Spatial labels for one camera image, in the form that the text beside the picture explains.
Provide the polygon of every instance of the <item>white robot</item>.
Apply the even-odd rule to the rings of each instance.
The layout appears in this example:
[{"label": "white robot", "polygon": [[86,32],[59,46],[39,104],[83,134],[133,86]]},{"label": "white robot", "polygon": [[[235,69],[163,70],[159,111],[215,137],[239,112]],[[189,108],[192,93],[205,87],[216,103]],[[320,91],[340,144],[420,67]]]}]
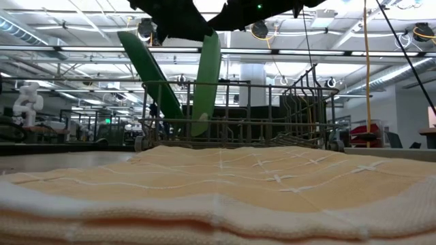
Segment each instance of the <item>white robot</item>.
[{"label": "white robot", "polygon": [[[35,125],[36,111],[42,110],[44,107],[44,98],[37,94],[37,89],[40,85],[37,82],[30,82],[28,85],[20,87],[20,96],[14,103],[14,119],[16,124],[22,124],[24,127],[32,127]],[[26,114],[23,122],[22,113]]]}]

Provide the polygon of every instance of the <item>pillar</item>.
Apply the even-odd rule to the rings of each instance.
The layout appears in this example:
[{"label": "pillar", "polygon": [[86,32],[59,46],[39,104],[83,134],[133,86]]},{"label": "pillar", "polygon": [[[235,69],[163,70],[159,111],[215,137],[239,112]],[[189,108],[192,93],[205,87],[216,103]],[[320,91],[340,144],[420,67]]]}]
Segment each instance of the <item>pillar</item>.
[{"label": "pillar", "polygon": [[[251,81],[252,85],[265,85],[266,72],[264,64],[241,64],[239,80]],[[248,104],[248,88],[239,88],[239,106],[247,106]],[[266,88],[251,88],[251,106],[267,105]]]}]

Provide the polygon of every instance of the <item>beige towel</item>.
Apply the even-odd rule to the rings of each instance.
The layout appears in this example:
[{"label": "beige towel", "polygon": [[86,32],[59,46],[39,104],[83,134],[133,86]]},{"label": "beige towel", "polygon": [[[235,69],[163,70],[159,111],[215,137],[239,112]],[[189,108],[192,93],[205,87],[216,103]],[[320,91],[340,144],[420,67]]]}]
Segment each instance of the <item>beige towel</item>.
[{"label": "beige towel", "polygon": [[436,165],[299,147],[158,147],[0,178],[4,244],[434,244]]}]

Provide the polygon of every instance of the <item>ceiling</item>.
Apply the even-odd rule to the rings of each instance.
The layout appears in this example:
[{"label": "ceiling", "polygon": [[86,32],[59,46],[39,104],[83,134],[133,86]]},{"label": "ceiling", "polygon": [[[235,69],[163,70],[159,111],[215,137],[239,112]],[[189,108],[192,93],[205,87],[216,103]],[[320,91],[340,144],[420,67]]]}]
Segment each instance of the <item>ceiling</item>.
[{"label": "ceiling", "polygon": [[[206,19],[212,18],[219,13],[225,2],[225,0],[193,1],[199,11],[204,13]],[[414,0],[403,0],[401,4],[406,5],[410,1]],[[133,11],[127,0],[1,0],[1,2],[3,13],[13,18],[14,21],[21,23],[26,30],[42,37],[59,38],[68,46],[120,46],[116,31],[133,29],[134,32],[135,26],[140,22],[141,18],[147,17],[140,10]],[[404,33],[406,29],[411,31],[417,22],[427,22],[430,27],[436,28],[436,19],[434,18],[436,1],[423,0],[422,2],[423,4],[420,7],[411,7],[408,10],[402,10],[394,5],[389,6],[386,13],[398,33]],[[364,50],[363,32],[360,28],[356,29],[355,35],[338,44],[338,41],[343,39],[344,33],[362,20],[362,4],[363,1],[361,0],[327,0],[316,8],[305,8],[306,15],[304,19],[302,15],[294,19],[292,13],[284,13],[270,18],[266,20],[270,32],[274,33],[275,26],[277,27],[276,36],[270,40],[270,47],[271,49],[307,50],[308,42],[311,50]],[[78,14],[74,6],[84,12],[88,20]],[[369,1],[368,9],[376,12],[376,2]],[[337,13],[334,20],[328,25],[328,33],[325,33],[323,28],[311,27],[316,10],[334,10]],[[369,49],[398,51],[384,17],[381,14],[370,15],[370,17],[371,21],[368,23],[368,33],[371,36],[369,38]],[[69,27],[68,29],[61,28],[63,22]],[[90,22],[103,34],[91,26]],[[220,33],[219,36],[223,48],[268,48],[265,41],[254,38],[249,31]],[[0,44],[27,45],[18,38],[2,31],[0,31]],[[200,47],[201,43],[181,39],[167,39],[163,46]],[[409,43],[407,50],[410,52],[417,50],[434,52],[436,47],[433,42],[418,43],[413,41]],[[98,62],[90,62],[91,55]],[[154,55],[167,77],[175,77],[181,74],[188,78],[196,77],[199,54],[159,53]],[[27,64],[11,57],[18,57],[21,61],[26,61]],[[260,54],[232,54],[223,58],[221,77],[237,78],[241,63],[264,63],[267,76],[276,78],[275,83],[279,84],[279,74],[292,81],[310,67],[311,61],[319,63],[316,67],[318,79],[333,77],[341,81],[337,85],[340,89],[351,86],[365,79],[366,76],[364,57],[312,56],[310,60],[308,56],[272,57],[271,55]],[[391,65],[402,65],[405,62],[405,59],[401,57],[371,58],[371,72],[375,73]],[[128,65],[128,59],[121,53],[72,52],[67,60],[56,61],[56,59],[40,57],[34,52],[0,52],[0,63],[15,67],[9,71],[3,70],[3,72],[9,72],[13,76],[19,75],[18,71],[24,69],[38,77],[47,76],[46,70],[52,73],[58,72],[57,65],[59,63],[61,63],[60,72],[66,78],[83,78],[84,76],[90,78],[131,78],[132,73],[136,74],[134,67]],[[70,86],[72,88],[86,88],[81,83],[70,84]],[[122,87],[126,89],[140,88],[140,83],[123,83]],[[97,95],[92,95],[92,97],[102,99]]]}]

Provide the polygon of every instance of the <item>folded towel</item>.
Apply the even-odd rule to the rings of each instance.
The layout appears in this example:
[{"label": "folded towel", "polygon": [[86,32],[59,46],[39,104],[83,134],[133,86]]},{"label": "folded towel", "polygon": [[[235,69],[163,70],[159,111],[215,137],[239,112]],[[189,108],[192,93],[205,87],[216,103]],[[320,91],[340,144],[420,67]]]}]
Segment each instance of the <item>folded towel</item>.
[{"label": "folded towel", "polygon": [[436,240],[434,163],[299,147],[160,146],[124,163],[0,181],[3,244]]}]

